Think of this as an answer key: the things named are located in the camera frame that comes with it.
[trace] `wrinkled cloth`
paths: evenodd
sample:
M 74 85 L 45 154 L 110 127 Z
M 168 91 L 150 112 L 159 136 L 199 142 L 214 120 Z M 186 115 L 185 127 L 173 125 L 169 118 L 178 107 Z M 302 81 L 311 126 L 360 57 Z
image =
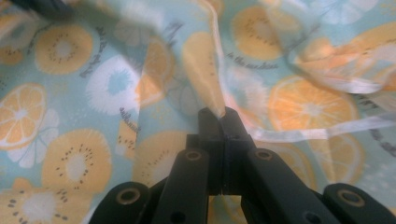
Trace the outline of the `wrinkled cloth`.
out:
M 120 183 L 164 179 L 204 107 L 318 192 L 396 214 L 394 0 L 73 0 L 71 21 L 0 1 L 0 220 L 88 223 Z M 208 223 L 246 223 L 236 196 Z

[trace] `fabric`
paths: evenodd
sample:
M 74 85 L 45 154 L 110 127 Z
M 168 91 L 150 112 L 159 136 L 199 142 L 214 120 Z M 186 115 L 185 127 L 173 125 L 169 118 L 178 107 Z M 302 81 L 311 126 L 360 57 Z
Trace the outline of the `fabric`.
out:
M 396 213 L 396 1 L 74 0 L 71 21 L 0 1 L 0 220 L 87 223 L 169 174 L 197 112 L 238 111 L 318 192 Z M 214 197 L 209 223 L 246 223 Z

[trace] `fruit pattern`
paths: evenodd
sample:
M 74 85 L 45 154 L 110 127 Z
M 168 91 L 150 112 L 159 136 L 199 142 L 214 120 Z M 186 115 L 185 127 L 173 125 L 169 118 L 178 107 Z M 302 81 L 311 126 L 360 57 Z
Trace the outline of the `fruit pattern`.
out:
M 0 6 L 0 220 L 87 223 L 119 183 L 166 177 L 199 109 L 226 105 L 309 188 L 394 211 L 392 1 L 87 1 L 62 22 Z M 239 203 L 211 198 L 209 223 L 246 223 Z

